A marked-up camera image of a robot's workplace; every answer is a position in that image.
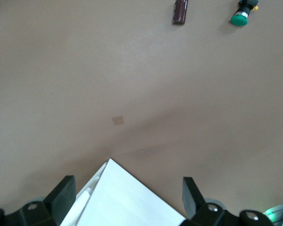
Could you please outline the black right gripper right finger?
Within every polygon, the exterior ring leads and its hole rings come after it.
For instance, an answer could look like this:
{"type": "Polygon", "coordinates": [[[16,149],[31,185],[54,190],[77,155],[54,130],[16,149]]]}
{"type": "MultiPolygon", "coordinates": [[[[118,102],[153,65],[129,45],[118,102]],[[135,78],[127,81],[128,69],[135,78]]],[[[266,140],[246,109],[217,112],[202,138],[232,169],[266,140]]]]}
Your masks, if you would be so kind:
{"type": "Polygon", "coordinates": [[[205,201],[192,177],[183,177],[182,200],[187,219],[179,226],[274,226],[261,212],[243,210],[235,216],[219,204],[205,201]]]}

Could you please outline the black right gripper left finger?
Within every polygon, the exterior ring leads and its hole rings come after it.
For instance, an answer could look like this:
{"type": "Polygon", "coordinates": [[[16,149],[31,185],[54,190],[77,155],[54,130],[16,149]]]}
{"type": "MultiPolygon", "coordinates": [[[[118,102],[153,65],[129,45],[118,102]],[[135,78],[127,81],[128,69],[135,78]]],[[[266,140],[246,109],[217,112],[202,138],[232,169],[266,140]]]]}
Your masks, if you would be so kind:
{"type": "Polygon", "coordinates": [[[0,209],[0,226],[60,226],[75,200],[75,177],[65,176],[44,200],[29,202],[8,215],[0,209]]]}

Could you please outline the white drawer cabinet housing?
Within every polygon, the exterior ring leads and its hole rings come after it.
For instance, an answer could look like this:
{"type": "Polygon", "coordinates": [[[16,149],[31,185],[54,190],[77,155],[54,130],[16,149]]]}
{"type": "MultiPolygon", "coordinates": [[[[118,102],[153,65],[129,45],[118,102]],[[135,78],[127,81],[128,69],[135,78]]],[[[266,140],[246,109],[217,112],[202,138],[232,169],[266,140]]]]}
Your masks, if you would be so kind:
{"type": "Polygon", "coordinates": [[[185,217],[113,159],[76,226],[179,226],[185,217]]]}

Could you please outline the dark maroon cylindrical capacitor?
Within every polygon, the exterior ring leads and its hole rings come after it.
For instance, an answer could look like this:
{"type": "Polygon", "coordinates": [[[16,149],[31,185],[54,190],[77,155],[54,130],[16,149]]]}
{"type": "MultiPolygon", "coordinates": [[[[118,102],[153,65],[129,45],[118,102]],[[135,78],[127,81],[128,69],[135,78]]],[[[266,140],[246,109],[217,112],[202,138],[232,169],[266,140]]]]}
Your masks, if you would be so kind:
{"type": "Polygon", "coordinates": [[[189,0],[175,0],[173,25],[184,25],[186,20],[187,8],[189,0]]]}

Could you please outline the green push button switch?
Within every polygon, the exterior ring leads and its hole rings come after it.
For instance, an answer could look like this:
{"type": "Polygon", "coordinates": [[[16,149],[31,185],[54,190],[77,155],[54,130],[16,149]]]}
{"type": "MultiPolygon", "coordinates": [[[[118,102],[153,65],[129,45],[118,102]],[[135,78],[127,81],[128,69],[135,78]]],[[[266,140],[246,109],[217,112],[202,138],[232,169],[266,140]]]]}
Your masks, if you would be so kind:
{"type": "Polygon", "coordinates": [[[238,9],[231,17],[231,24],[242,27],[248,23],[248,17],[251,11],[258,9],[259,0],[239,0],[238,9]]]}

